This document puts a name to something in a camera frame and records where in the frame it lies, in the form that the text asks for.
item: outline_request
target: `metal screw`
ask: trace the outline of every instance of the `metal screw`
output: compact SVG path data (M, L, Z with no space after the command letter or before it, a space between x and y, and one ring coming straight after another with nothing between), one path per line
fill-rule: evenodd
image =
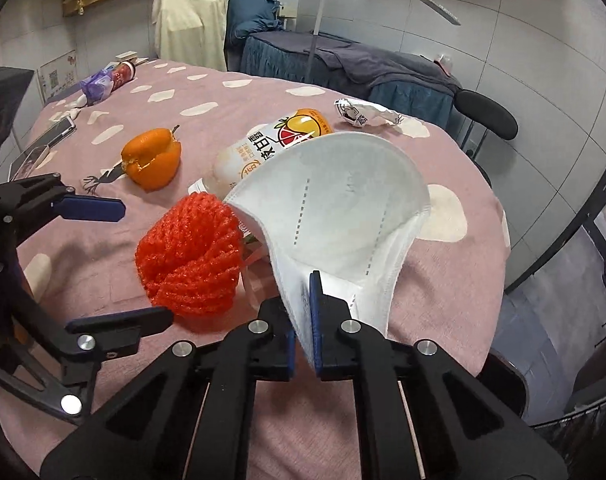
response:
M438 350L438 346L436 346L434 341L423 339L422 341L419 341L418 345L416 345L416 349L423 355L434 355Z
M78 336L76 342L78 343L78 348L81 350L93 350L96 346L96 339L89 334Z
M192 343L189 341L179 341L172 347L172 353L177 357L187 357L192 353Z
M78 415L83 409L83 404L77 396L66 395L61 399L61 408L69 415Z
M361 329L361 323L355 319L346 319L341 323L341 330L349 334L356 334Z
M263 332L267 331L270 325L268 325L262 319L255 319L254 321L251 321L247 327L250 329L250 332L254 334L262 334Z

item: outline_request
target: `lamp arm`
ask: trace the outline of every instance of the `lamp arm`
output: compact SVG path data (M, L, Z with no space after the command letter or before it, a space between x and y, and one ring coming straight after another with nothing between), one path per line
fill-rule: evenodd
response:
M442 15L446 20L448 20L453 25L461 25L461 23L456 18L456 16L454 16L454 14L449 12L449 10L446 9L445 7L441 6L440 4L436 3L433 0L421 0L421 1L424 4L426 4L428 7L430 7L431 9L438 12L440 15ZM321 0L318 4L317 20L315 21L315 24L314 24L314 33L312 35L312 43L310 44L309 56L307 58L307 68L305 70L305 79L304 79L304 82L306 82L306 83L310 82L310 76L312 73L312 63L314 60L314 52L317 49L318 31L321 28L321 19L323 18L323 8L324 7L325 7L325 0Z

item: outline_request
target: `table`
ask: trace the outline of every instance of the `table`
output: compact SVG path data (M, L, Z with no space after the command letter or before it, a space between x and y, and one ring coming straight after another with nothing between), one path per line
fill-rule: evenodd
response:
M37 254L51 261L43 307L64 324L148 306L133 263L136 245L189 185L209 171L215 154L252 127L299 108L317 108L335 130L350 129L334 111L339 97L317 87L162 60L139 67L136 80L80 112L78 131L52 150L36 174L57 171L68 186L81 189L84 177L118 162L131 137L176 124L183 144L179 173L165 189L149 194L127 177L101 184L99 195L120 198L128 207L117 224L56 219L27 240L19 248L22 266ZM34 136L63 110L62 102L48 105ZM392 126L366 128L415 161L432 200L422 239L410 249L395 288L388 337L408 344L433 339L477 374L493 339L503 294L510 250L504 212L481 174L442 129L413 124L407 134ZM137 355L106 362L94 410L176 340L207 344L253 319L256 312L243 287L237 290L235 306L223 316L176 322L143 340ZM0 421L10 443L35 471L74 429L2 390ZM257 385L248 478L357 478L355 424L351 385L320 383L299 352L292 382Z

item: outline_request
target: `phone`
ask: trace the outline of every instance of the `phone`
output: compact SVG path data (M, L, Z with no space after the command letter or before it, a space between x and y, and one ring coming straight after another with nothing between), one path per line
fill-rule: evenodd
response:
M74 121L71 120L69 117L65 117L60 121L57 121L53 126L50 126L44 134L42 134L38 139L32 142L27 147L27 149L22 152L16 158L16 160L14 160L14 162L10 166L9 180L14 180L14 176L18 173L20 167L27 160L28 156L32 154L33 150L35 150L36 148L41 148L43 146L52 148L74 131L76 131L76 125L74 124Z
M48 153L48 145L34 148L27 156L25 161L23 161L23 163L20 165L20 168L18 169L18 171L16 171L11 180L14 181L29 177L32 173L32 170L38 167L38 165L42 163L43 160L45 160L45 157L48 156Z

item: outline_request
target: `white face mask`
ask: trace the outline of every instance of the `white face mask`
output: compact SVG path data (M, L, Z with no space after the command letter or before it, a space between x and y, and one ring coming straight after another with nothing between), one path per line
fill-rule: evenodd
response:
M289 147L225 202L270 252L281 298L313 362L309 275L346 300L354 319L387 333L398 273L430 214L421 174L374 135L328 134Z

